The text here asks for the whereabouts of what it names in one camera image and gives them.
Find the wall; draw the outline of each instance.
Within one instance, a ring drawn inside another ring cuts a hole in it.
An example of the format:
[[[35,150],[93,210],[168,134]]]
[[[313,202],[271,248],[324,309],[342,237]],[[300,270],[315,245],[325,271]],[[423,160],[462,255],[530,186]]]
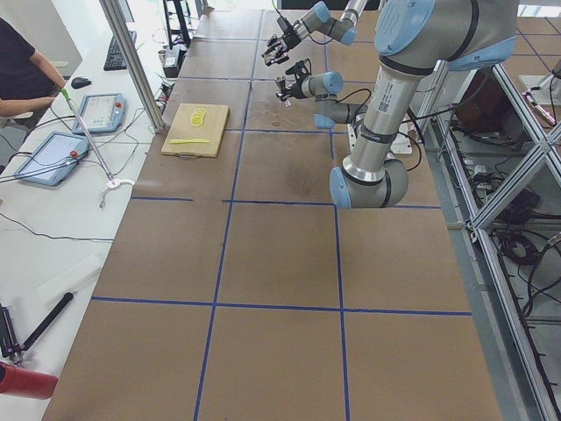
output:
[[[82,57],[109,28],[98,0],[52,0]]]

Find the computer mouse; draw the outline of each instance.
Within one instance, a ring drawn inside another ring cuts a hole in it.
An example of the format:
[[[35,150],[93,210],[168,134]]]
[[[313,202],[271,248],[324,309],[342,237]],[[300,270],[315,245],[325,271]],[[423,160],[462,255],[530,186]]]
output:
[[[79,89],[79,88],[83,88],[84,86],[88,86],[90,84],[91,84],[91,80],[88,79],[87,77],[77,76],[74,79],[72,79],[70,86],[72,86],[74,89]]]

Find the cutting board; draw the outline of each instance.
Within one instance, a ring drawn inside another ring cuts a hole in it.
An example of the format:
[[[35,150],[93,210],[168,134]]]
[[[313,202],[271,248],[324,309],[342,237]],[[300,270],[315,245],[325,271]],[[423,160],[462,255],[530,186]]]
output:
[[[205,111],[202,125],[191,124],[191,115],[197,109]],[[224,127],[228,119],[228,105],[182,103],[169,128],[161,152],[164,155],[194,155],[216,158]],[[172,139],[208,139],[210,143],[181,143],[172,145]]]

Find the person's arm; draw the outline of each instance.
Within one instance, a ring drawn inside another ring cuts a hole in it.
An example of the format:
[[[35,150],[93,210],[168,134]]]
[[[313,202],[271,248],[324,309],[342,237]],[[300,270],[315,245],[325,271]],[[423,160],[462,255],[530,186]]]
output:
[[[13,117],[27,111],[46,108],[53,103],[53,96],[33,99],[2,99],[0,98],[0,117]]]
[[[51,79],[56,86],[64,88],[67,81],[64,80],[60,72],[57,70],[53,63],[51,63],[43,54],[35,50],[35,53],[29,58],[29,61],[41,69],[46,77]]]

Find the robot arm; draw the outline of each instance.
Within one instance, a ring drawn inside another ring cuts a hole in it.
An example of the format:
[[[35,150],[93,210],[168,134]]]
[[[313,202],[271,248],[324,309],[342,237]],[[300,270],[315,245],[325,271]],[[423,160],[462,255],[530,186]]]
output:
[[[281,64],[288,60],[288,51],[300,44],[312,32],[318,31],[341,44],[349,46],[355,39],[357,30],[355,25],[365,9],[367,0],[351,0],[343,12],[340,20],[333,18],[324,2],[314,5],[304,16],[294,24],[290,24],[279,13],[277,22],[282,29],[282,36],[273,35],[267,42],[267,50],[262,54],[265,64]]]
[[[408,188],[407,171],[389,150],[419,82],[439,60],[448,61],[451,71],[504,61],[515,48],[517,9],[517,0],[386,3],[374,38],[380,71],[373,97],[352,153],[330,173],[335,205],[386,207],[402,200]]]
[[[276,93],[286,106],[289,98],[316,99],[314,123],[320,129],[332,129],[335,124],[351,124],[355,117],[366,112],[365,104],[343,103],[337,100],[337,94],[343,88],[343,77],[338,72],[327,72],[312,75],[306,67],[306,61],[298,61],[286,71],[286,75],[294,75],[295,82],[287,86],[284,76],[277,77],[275,83],[279,88]]]

